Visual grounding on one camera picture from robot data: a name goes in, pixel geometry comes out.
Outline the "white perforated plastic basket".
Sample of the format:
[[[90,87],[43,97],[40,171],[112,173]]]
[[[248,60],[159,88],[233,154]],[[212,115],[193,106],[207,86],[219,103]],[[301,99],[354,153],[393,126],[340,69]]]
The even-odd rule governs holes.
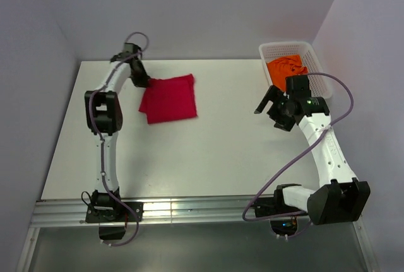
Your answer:
[[[303,41],[270,42],[259,46],[269,84],[286,90],[286,77],[322,73],[323,68],[312,46]]]

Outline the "orange t shirt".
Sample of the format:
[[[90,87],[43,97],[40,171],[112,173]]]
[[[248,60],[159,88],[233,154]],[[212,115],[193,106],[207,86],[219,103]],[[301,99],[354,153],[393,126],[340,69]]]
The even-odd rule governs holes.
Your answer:
[[[272,84],[286,92],[286,77],[307,74],[300,55],[284,56],[266,64]]]

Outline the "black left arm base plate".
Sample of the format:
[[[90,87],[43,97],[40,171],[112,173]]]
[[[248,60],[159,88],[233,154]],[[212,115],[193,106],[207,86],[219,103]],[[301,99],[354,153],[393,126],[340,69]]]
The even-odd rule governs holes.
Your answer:
[[[142,202],[124,202],[135,213],[136,217],[124,206],[114,210],[111,207],[92,206],[87,209],[86,223],[115,223],[115,222],[140,222],[143,216]]]

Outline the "aluminium table edge rail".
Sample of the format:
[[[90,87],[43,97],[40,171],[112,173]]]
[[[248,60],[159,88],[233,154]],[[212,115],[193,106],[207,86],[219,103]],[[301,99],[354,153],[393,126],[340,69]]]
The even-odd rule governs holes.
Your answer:
[[[140,225],[241,222],[250,196],[206,196],[182,198],[140,198]],[[85,221],[87,206],[81,199],[39,201],[35,204],[31,228],[97,226]]]

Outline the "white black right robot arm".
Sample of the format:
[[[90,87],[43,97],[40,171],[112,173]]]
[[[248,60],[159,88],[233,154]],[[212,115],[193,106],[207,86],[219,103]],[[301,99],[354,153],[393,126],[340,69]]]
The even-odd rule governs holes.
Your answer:
[[[300,184],[282,184],[276,187],[269,203],[256,200],[265,208],[266,216],[307,214],[315,225],[355,222],[370,196],[366,181],[358,180],[338,144],[331,125],[330,110],[322,97],[312,97],[308,87],[283,93],[271,85],[255,113],[262,113],[266,105],[275,127],[290,131],[298,126],[303,132],[312,154],[319,177],[319,189],[314,191]]]

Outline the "red t shirt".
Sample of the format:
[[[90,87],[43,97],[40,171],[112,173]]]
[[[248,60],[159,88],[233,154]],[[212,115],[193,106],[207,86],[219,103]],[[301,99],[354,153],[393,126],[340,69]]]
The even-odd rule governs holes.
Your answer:
[[[141,99],[139,112],[148,124],[181,121],[198,116],[192,74],[169,79],[151,79]]]

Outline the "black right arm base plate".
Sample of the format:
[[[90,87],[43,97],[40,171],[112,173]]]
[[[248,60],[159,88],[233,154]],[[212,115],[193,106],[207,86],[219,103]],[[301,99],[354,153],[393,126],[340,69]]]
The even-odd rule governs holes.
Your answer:
[[[279,202],[275,197],[258,198],[252,205],[256,218],[264,216],[282,215],[285,216],[306,216],[307,213],[293,206],[287,206]]]

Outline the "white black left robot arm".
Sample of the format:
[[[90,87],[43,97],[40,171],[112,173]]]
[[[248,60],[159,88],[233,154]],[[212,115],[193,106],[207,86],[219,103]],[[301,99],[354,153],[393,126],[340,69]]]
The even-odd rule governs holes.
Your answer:
[[[118,220],[124,209],[116,172],[117,138],[123,125],[119,93],[127,80],[138,88],[149,86],[142,57],[141,47],[126,42],[110,59],[109,72],[98,87],[85,92],[86,123],[97,146],[97,176],[90,201],[108,221]]]

